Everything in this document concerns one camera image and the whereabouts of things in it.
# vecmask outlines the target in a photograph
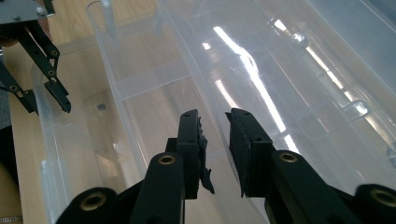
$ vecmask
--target wooden table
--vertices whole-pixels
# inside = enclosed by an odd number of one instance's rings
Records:
[[[56,14],[49,18],[50,32],[55,45],[93,35],[86,8],[92,0],[54,1]],[[124,4],[117,15],[139,18],[153,13],[153,0],[113,1]],[[25,89],[32,89],[33,61],[20,45],[5,49],[6,66]],[[10,95],[11,120],[20,179],[21,206],[24,223],[47,223],[43,190],[40,180],[41,162],[46,158],[38,115],[26,112],[21,103]]]

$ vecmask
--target clear plastic bin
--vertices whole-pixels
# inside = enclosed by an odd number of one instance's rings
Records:
[[[240,198],[229,164],[232,107],[250,111],[277,149],[301,153],[329,185],[396,189],[396,35],[367,2],[161,0],[154,17],[138,20],[91,4],[99,47],[91,38],[60,47],[70,114],[35,71],[50,220],[85,189],[121,192],[144,178],[191,109],[209,141],[216,195],[200,188],[186,223],[267,223],[263,200]]]

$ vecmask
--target transparent plastic container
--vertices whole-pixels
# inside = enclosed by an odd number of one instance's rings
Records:
[[[119,17],[127,8],[116,6],[128,4],[89,5],[99,45],[60,47],[70,114],[34,72],[51,222],[86,189],[121,192],[143,179],[191,109],[202,117],[216,194],[200,187],[186,223],[268,223],[263,200],[240,198],[229,163],[232,107],[329,185],[396,189],[396,35],[369,2],[160,0],[140,18]]]

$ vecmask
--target wooden surface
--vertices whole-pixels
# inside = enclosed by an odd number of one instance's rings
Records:
[[[49,18],[53,42],[61,45],[92,35],[86,7],[92,0],[54,1],[56,14]],[[119,16],[139,18],[152,13],[155,8],[152,0],[113,1],[123,4]],[[6,66],[25,89],[32,89],[31,70],[33,61],[20,45],[5,49]],[[21,206],[24,223],[46,223],[43,190],[40,181],[41,162],[46,158],[43,136],[38,116],[28,114],[20,102],[10,95],[11,120],[20,179]]]

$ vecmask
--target table surface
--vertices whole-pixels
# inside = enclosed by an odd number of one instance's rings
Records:
[[[93,35],[86,8],[92,0],[54,1],[56,14],[49,18],[53,43],[61,45]],[[123,11],[129,18],[139,18],[154,12],[153,0],[113,1],[124,4]],[[33,61],[20,45],[5,49],[8,70],[25,89],[32,89],[31,70]],[[43,135],[38,115],[27,113],[13,95],[9,96],[14,145],[20,180],[21,206],[24,223],[46,223],[43,190],[40,180],[41,162],[46,158]]]

